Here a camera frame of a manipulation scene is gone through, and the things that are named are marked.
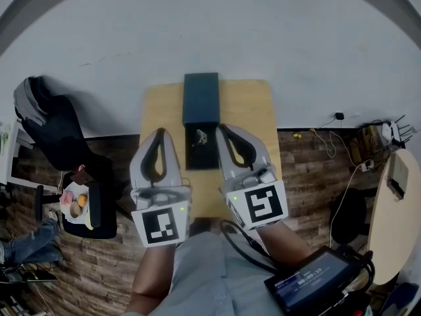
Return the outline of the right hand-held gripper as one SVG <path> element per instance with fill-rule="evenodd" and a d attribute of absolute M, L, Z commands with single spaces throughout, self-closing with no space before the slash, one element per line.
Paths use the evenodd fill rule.
<path fill-rule="evenodd" d="M 284 182 L 276 178 L 263 141 L 240 127 L 220 124 L 216 142 L 227 180 L 220 191 L 238 225 L 255 230 L 287 218 Z"/>

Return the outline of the dark blue box with lid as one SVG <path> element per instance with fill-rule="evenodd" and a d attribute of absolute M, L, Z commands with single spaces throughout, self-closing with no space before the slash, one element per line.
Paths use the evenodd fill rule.
<path fill-rule="evenodd" d="M 220 124 L 218 73 L 195 73 L 184 76 L 182 124 L 186 139 L 186 169 L 189 171 L 219 168 L 216 128 Z M 207 133 L 206 145 L 194 145 L 196 129 Z"/>

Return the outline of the person's right forearm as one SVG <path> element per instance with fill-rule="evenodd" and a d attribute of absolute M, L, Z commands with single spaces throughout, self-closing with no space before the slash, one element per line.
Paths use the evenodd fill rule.
<path fill-rule="evenodd" d="M 258 228 L 257 233 L 269 255 L 282 265 L 295 266 L 312 254 L 309 245 L 281 221 Z"/>

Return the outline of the person's left forearm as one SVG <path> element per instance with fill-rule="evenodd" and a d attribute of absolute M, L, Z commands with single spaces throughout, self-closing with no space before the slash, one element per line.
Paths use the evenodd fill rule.
<path fill-rule="evenodd" d="M 176 245 L 147 248 L 132 284 L 126 312 L 148 315 L 167 297 L 174 272 Z"/>

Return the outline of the brown wallet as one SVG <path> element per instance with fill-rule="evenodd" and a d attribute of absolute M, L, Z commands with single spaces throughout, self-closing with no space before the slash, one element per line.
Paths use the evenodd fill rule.
<path fill-rule="evenodd" d="M 86 171 L 86 167 L 84 165 L 80 165 L 78 170 L 72 173 L 70 179 L 80 186 L 93 182 L 93 177 Z"/>

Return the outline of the white food plate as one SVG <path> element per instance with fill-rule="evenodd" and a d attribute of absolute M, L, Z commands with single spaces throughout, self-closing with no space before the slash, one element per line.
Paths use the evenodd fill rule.
<path fill-rule="evenodd" d="M 89 211 L 89 190 L 88 190 L 88 187 L 85 186 L 85 185 L 80 186 L 80 185 L 77 185 L 74 182 L 71 182 L 70 185 L 68 185 L 63 191 L 65 191 L 65 190 L 73 192 L 73 194 L 74 194 L 73 201 L 77 201 L 77 198 L 80 194 L 86 194 L 87 195 L 88 204 L 85 207 L 83 207 L 83 213 L 77 219 L 73 219 L 70 216 L 70 214 L 69 214 L 69 207 L 70 206 L 69 205 L 61 205 L 60 204 L 61 213 L 64 214 L 64 217 L 68 222 L 70 222 L 72 224 L 85 224 L 86 216 L 87 216 L 88 211 Z"/>

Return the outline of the person's light blue shirt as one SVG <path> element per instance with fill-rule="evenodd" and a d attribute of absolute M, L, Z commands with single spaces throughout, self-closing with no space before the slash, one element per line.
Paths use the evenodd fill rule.
<path fill-rule="evenodd" d="M 202 232 L 176 247 L 170 291 L 148 315 L 284 316 L 264 282 L 271 273 L 244 259 L 221 235 Z"/>

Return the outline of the brown cardboard box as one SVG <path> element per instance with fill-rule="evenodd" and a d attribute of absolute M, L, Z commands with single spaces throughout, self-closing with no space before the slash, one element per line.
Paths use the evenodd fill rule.
<path fill-rule="evenodd" d="M 383 153 L 384 145 L 381 136 L 382 127 L 370 125 L 359 128 L 349 141 L 351 159 L 360 164 Z"/>

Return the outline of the black screen monitor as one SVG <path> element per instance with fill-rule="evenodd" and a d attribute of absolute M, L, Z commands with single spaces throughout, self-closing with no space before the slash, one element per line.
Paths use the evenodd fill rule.
<path fill-rule="evenodd" d="M 374 280 L 373 252 L 324 246 L 264 284 L 284 316 L 364 316 Z"/>

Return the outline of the grey backpack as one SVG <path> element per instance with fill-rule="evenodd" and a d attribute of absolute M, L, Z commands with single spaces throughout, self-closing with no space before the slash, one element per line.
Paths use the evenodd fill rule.
<path fill-rule="evenodd" d="M 21 120 L 30 120 L 38 126 L 46 123 L 46 112 L 41 109 L 32 93 L 30 79 L 26 78 L 13 93 L 16 115 Z"/>

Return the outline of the white router with antennas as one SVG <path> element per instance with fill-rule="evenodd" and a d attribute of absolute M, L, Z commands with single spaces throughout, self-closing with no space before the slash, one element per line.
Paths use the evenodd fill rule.
<path fill-rule="evenodd" d="M 405 115 L 397 120 L 387 120 L 382 123 L 382 137 L 387 142 L 387 145 L 405 148 L 405 144 L 412 138 L 413 132 L 409 124 L 398 126 L 398 122 L 404 118 Z"/>

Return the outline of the flat white box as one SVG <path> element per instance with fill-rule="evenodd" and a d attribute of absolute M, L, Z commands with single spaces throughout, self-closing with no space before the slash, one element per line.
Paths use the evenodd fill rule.
<path fill-rule="evenodd" d="M 407 180 L 408 180 L 409 170 L 402 159 L 394 154 L 391 156 L 390 165 L 389 165 L 389 174 L 387 178 L 387 185 L 389 186 L 389 181 L 391 179 L 396 180 L 400 187 L 406 192 L 407 189 Z"/>

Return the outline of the small black device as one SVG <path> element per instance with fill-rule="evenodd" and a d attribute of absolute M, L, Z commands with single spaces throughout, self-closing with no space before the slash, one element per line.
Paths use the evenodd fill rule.
<path fill-rule="evenodd" d="M 391 188 L 391 191 L 397 196 L 398 200 L 402 200 L 404 198 L 405 191 L 402 189 L 402 187 L 400 187 L 396 180 L 391 179 L 389 181 L 389 187 Z"/>

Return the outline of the round beige table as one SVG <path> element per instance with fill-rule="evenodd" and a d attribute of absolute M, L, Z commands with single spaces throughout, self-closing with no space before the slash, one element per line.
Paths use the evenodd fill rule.
<path fill-rule="evenodd" d="M 407 189 L 399 200 L 387 186 L 391 162 L 382 172 L 370 222 L 368 250 L 373 252 L 374 284 L 389 282 L 404 267 L 421 231 L 421 170 L 406 149 L 392 153 L 408 167 Z"/>

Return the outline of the blue bag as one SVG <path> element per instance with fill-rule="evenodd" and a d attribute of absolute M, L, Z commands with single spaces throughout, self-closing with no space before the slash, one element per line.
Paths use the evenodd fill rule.
<path fill-rule="evenodd" d="M 378 316 L 403 316 L 418 290 L 417 284 L 408 282 L 399 284 L 386 298 Z"/>

